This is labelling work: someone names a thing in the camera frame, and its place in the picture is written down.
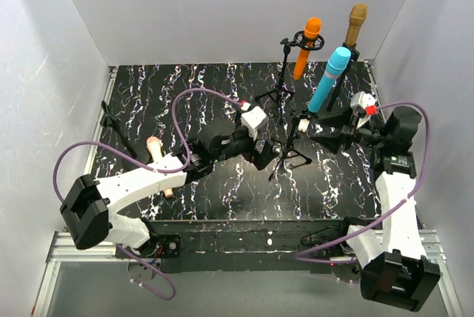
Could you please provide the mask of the black small tripod stand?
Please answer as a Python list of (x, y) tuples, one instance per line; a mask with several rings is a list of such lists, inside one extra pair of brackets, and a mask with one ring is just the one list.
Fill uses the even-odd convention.
[(310, 157), (298, 151), (294, 145), (294, 141), (296, 139), (299, 139), (299, 136), (297, 134), (297, 129), (301, 120), (310, 119), (310, 118), (311, 118), (311, 115), (309, 114), (309, 112), (307, 110), (302, 110), (300, 113), (292, 117), (290, 133), (287, 135), (287, 140), (285, 142), (272, 138), (272, 141), (274, 143), (280, 145), (281, 155), (279, 156), (276, 167), (273, 169), (273, 171), (268, 177), (269, 181), (273, 180), (273, 177), (275, 176), (276, 172), (279, 170), (279, 168), (284, 164), (284, 162), (287, 159), (294, 159), (298, 157), (301, 157), (304, 159), (304, 162), (294, 166), (294, 168), (312, 164), (313, 160)]

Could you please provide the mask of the blue toy microphone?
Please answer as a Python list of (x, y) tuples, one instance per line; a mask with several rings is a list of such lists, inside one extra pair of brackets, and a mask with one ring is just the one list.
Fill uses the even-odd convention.
[(349, 64), (351, 55), (351, 50), (346, 47), (337, 47), (333, 51), (327, 61), (323, 76), (307, 105), (307, 110), (310, 113), (317, 113), (321, 109), (326, 97), (332, 90), (334, 82)]

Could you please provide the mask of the black round-base clamp stand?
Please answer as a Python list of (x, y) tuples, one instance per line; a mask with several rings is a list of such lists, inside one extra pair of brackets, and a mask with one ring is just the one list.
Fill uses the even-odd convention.
[(346, 69), (341, 73), (341, 75), (338, 77), (338, 80), (336, 82), (336, 86), (334, 87), (332, 93), (331, 93), (331, 97), (330, 97), (330, 101), (327, 105), (327, 111), (328, 112), (331, 112), (332, 109), (333, 109), (333, 106), (334, 104), (336, 103), (336, 100), (338, 99), (340, 93), (341, 93), (341, 87), (342, 87), (342, 84), (346, 78), (346, 75), (349, 73), (349, 70), (352, 66), (352, 64), (356, 61), (358, 61), (358, 57), (360, 55), (360, 52), (356, 49), (356, 43), (353, 44), (353, 45), (349, 45), (347, 43), (343, 43), (342, 46), (349, 49), (350, 52), (351, 52), (351, 57), (350, 57), (350, 60), (349, 60), (349, 63), (347, 64), (346, 66)]

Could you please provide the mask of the black tripod shock-mount stand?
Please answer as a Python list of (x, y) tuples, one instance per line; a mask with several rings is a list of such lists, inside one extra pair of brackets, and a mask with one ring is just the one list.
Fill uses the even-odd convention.
[(317, 51), (324, 47), (324, 43), (325, 40), (323, 36), (318, 34), (316, 36), (313, 36), (312, 38), (309, 38), (304, 34), (303, 30), (300, 30), (295, 33), (292, 40), (284, 38), (280, 41), (280, 44), (283, 46), (284, 58), (281, 70), (278, 73), (278, 82), (272, 90), (255, 97), (255, 100), (257, 102), (260, 102), (264, 97), (268, 97), (277, 106), (279, 124), (283, 124), (284, 105), (282, 104), (282, 101), (288, 96), (292, 98), (295, 95), (293, 91), (290, 91), (284, 87), (285, 73), (287, 69), (287, 58), (292, 48), (298, 47), (300, 50)]

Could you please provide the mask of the orange toy microphone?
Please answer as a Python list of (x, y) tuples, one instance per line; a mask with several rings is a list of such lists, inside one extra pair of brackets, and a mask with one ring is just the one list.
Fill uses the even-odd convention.
[[(302, 33), (302, 38), (299, 44), (302, 44), (304, 47), (313, 47), (319, 33), (321, 31), (322, 22), (318, 18), (310, 18), (308, 19), (306, 25), (304, 26), (304, 30)], [(310, 51), (301, 48), (299, 51), (299, 55), (296, 61), (296, 65), (293, 71), (293, 78), (295, 80), (299, 80), (303, 75), (304, 68), (307, 64), (307, 60), (309, 57)]]

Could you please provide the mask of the gold toy microphone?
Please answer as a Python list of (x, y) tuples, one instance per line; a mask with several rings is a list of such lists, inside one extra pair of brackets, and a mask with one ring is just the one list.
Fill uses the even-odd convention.
[(367, 18), (368, 6), (366, 4), (355, 4), (349, 14), (349, 25), (344, 43), (350, 48), (354, 48), (357, 43), (361, 26)]

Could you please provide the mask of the pink toy microphone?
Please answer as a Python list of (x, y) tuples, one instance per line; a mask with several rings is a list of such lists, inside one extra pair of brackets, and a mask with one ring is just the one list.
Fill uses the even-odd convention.
[[(154, 162), (160, 162), (160, 160), (163, 158), (162, 142), (159, 138), (155, 136), (149, 137), (147, 139), (147, 150)], [(166, 198), (171, 198), (173, 197), (173, 189), (168, 188), (163, 190), (163, 194)]]

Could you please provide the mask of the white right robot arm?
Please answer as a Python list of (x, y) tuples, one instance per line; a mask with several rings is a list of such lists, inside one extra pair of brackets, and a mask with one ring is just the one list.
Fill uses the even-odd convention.
[(370, 167), (381, 200), (381, 216), (369, 224), (345, 218), (338, 238), (318, 241), (298, 257), (345, 245), (354, 256), (349, 263), (359, 267), (364, 299), (418, 312), (441, 277), (440, 267), (428, 259), (418, 231), (414, 195), (424, 171), (416, 169), (410, 150), (419, 124), (429, 120), (426, 111), (414, 103), (398, 102), (392, 109), (379, 130), (367, 126), (378, 112), (375, 105), (347, 108), (321, 118), (334, 132), (312, 140), (331, 153), (353, 143), (364, 142), (371, 147)]

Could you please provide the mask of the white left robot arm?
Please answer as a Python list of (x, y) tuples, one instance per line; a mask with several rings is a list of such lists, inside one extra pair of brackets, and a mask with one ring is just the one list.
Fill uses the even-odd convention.
[(188, 142), (190, 164), (176, 173), (169, 170), (183, 165), (184, 149), (121, 175), (98, 180), (90, 175), (78, 177), (60, 208), (74, 245), (87, 250), (106, 241), (126, 244), (140, 253), (151, 249), (158, 241), (151, 223), (122, 216), (120, 211), (148, 196), (198, 181), (211, 174), (215, 164), (236, 156), (263, 170), (278, 153), (270, 140), (262, 149), (256, 143), (248, 129), (240, 126), (229, 136), (216, 136), (210, 144), (198, 139)]

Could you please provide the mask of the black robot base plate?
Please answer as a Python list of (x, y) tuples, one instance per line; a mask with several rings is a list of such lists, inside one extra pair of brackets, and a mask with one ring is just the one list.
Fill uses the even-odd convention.
[(338, 238), (341, 219), (147, 221), (150, 242), (138, 257), (165, 273), (206, 271), (288, 271), (334, 274), (358, 281), (361, 268), (344, 246), (312, 253), (312, 262), (295, 258), (299, 251)]

